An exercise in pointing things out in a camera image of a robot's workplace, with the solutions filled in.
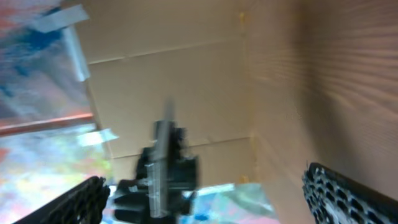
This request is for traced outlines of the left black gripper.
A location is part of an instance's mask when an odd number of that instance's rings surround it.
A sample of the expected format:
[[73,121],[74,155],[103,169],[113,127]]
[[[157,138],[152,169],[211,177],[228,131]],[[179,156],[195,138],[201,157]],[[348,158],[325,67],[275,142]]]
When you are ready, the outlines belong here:
[[191,214],[199,187],[199,157],[188,153],[185,133],[174,121],[155,122],[154,145],[142,149],[135,178],[117,185],[117,221],[178,223],[179,216]]

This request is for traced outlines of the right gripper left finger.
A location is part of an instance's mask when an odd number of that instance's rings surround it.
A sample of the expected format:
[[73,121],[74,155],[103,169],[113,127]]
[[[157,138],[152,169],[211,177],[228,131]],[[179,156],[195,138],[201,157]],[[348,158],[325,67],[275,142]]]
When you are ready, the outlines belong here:
[[109,195],[106,179],[92,176],[15,224],[100,224]]

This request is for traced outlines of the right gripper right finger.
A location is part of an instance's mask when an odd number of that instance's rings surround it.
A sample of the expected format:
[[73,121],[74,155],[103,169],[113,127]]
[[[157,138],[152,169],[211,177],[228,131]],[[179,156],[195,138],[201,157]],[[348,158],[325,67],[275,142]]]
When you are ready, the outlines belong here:
[[302,176],[316,223],[397,224],[397,201],[317,162]]

